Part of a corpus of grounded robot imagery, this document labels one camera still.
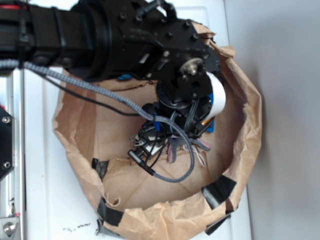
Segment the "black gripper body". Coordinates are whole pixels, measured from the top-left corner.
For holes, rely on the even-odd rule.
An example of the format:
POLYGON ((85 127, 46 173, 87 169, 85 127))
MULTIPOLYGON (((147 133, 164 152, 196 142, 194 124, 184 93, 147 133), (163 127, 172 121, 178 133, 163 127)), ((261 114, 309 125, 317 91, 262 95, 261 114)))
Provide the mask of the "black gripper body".
MULTIPOLYGON (((215 117, 208 124, 205 124, 205 118, 210 108, 211 104, 208 96, 196 100, 191 105, 181 109, 169 108, 161 102, 147 103, 142 107, 143 110, 154 116, 168 117, 184 130, 189 139, 200 138, 202 133, 209 127, 209 124, 214 122, 215 117)), ((133 136, 136 149, 130 150, 128 155, 139 166, 147 167, 148 160, 155 154, 162 154, 164 147, 168 146, 169 138, 173 136, 181 137, 171 125, 148 120, 142 125, 139 132, 133 136)))

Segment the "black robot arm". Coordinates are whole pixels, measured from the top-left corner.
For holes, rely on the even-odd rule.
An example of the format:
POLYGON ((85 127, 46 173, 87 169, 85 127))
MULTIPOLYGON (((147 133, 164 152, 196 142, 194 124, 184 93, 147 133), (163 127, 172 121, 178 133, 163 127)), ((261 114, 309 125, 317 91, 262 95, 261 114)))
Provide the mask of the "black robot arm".
POLYGON ((146 120, 130 156, 155 145, 210 147, 200 141, 218 114, 211 96, 221 63, 191 20, 164 0, 80 0, 70 10, 20 0, 0 3, 0 71, 28 69, 88 90, 130 75, 155 80, 158 103, 141 108, 104 90, 146 120))

